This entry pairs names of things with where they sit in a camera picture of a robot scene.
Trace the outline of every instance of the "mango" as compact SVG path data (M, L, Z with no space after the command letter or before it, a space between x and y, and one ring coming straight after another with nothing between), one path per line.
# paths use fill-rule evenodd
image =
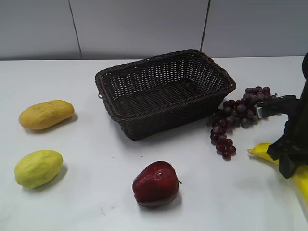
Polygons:
M71 103L63 100L53 100L35 104L25 109L19 115L19 123L24 128L41 130L49 128L74 114Z

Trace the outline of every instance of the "panel seam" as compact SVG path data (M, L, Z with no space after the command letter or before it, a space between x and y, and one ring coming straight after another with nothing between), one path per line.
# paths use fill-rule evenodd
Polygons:
M206 16L205 16L205 22L204 22L204 27L203 27L203 35L202 35L202 39L201 39L200 51L202 51L202 49L203 49L203 42L204 42L204 38L205 38L205 30L206 30L208 14L209 14L209 11L210 11L210 5L211 5L211 0L208 0Z
M71 15L72 15L72 20L73 20L74 30L75 30L75 34L76 34L76 38L77 38L77 43L78 43L80 57L81 57L81 59L83 59L82 52L81 52L81 47L80 47L80 43L79 43L79 38L78 38L77 30L76 30L75 20L74 20L74 16L73 16L73 10L72 10L72 6L71 6L71 1L70 0L68 0L68 5L69 5L69 9L70 9Z

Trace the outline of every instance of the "bunch of grapes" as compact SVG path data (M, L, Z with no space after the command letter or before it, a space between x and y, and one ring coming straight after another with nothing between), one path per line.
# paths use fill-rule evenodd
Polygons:
M215 111L211 140L224 160L231 160L231 156L236 154L233 141L227 139L227 131L231 131L234 127L248 128L250 125L258 124L258 117L254 111L255 104L276 98L277 94L271 95L269 87L246 88L241 100L225 101L222 104L223 109Z

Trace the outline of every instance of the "gray wall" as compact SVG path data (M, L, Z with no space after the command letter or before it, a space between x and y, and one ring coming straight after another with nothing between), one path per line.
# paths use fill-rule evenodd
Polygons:
M308 0L0 0L0 60L303 55Z
M308 0L212 0L203 51L212 57L308 52Z

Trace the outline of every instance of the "basket rim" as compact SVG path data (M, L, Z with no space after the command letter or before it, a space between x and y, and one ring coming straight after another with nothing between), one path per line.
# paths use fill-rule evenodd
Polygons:
M214 66L216 66L218 71L220 71L222 73L222 75L224 75L224 77L226 77L226 79L229 81L229 85L226 86L226 87L220 88L217 91L200 93L200 94L197 94L195 96L188 97L185 100L179 100L179 101L175 101L173 103L165 104L161 107L153 108L153 110L151 110L151 111L144 111L144 112L140 112L140 113L137 113L137 114L128 114L128 115L123 115L123 114L120 114L119 112L117 112L114 105L111 103L112 100L110 98L110 95L107 93L105 85L103 84L103 78L104 78L103 75L106 72L123 71L125 69L130 69L132 67L137 68L136 66L144 64L144 63L159 61L161 59L179 56L179 55L186 54L186 53L191 53L191 54L196 53L198 55L201 55L203 58L209 60ZM206 54L200 52L199 50L193 50L193 49L171 52L171 53L162 54L162 55L154 56L154 57L143 59L143 60L134 61L134 62L127 63L127 64L109 67L107 69L99 71L96 74L95 82L96 82L96 85L97 85L97 88L98 88L98 91L99 91L99 98L101 98L103 100L110 117L114 121L119 122L119 123L141 120L141 119L144 119L144 118L147 118L147 117L150 117L150 116L158 115L160 113L163 113L163 112L166 112L166 111L169 111L169 110L173 110L173 109L176 109L176 108L179 108L179 107L184 107L184 106L186 106L190 103L196 103L198 101L205 100L207 98L212 98L212 97L216 97L216 96L226 96L230 92L234 91L235 88L236 88L235 81L229 76L228 72L225 69L218 66L213 61L213 59L208 57Z

